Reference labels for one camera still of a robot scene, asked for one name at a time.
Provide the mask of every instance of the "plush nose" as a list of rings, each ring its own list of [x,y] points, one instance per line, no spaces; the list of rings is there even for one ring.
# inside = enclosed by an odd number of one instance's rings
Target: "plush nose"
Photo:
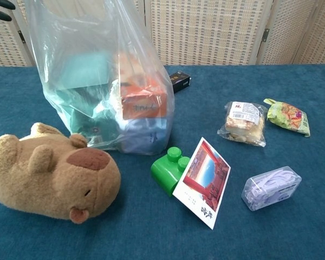
[[[94,148],[77,150],[67,158],[69,164],[95,171],[104,169],[109,161],[110,157],[107,153]]]

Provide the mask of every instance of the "postcard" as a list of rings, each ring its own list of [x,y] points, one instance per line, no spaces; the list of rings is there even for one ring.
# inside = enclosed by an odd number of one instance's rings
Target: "postcard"
[[[173,195],[212,230],[231,167],[223,157],[201,138]]]

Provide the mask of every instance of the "green building block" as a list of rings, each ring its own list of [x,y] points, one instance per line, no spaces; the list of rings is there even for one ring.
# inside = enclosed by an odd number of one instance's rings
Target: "green building block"
[[[183,175],[186,166],[190,161],[189,157],[182,156],[182,151],[178,147],[171,147],[167,154],[156,160],[152,167],[152,177],[164,189],[169,197]]]

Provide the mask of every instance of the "table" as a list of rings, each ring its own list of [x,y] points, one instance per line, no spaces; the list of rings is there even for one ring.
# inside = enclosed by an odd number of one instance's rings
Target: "table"
[[[169,143],[191,156],[204,137],[231,173],[212,231],[150,174],[161,155],[110,152],[122,173],[115,202],[82,225],[0,204],[0,259],[325,259],[325,65],[167,66],[190,74],[176,93]],[[229,101],[265,98],[307,113],[311,137],[266,123],[265,148],[217,135]],[[68,135],[45,100],[36,68],[0,68],[0,135],[23,137],[34,122]],[[289,165],[301,177],[288,200],[251,212],[245,181]]]

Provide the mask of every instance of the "rice cracker bag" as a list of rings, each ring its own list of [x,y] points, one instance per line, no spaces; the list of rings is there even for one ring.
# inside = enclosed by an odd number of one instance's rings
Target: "rice cracker bag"
[[[305,137],[310,137],[308,119],[304,111],[287,103],[277,102],[273,99],[265,99],[264,102],[271,105],[267,114],[267,119],[273,124],[304,134]]]

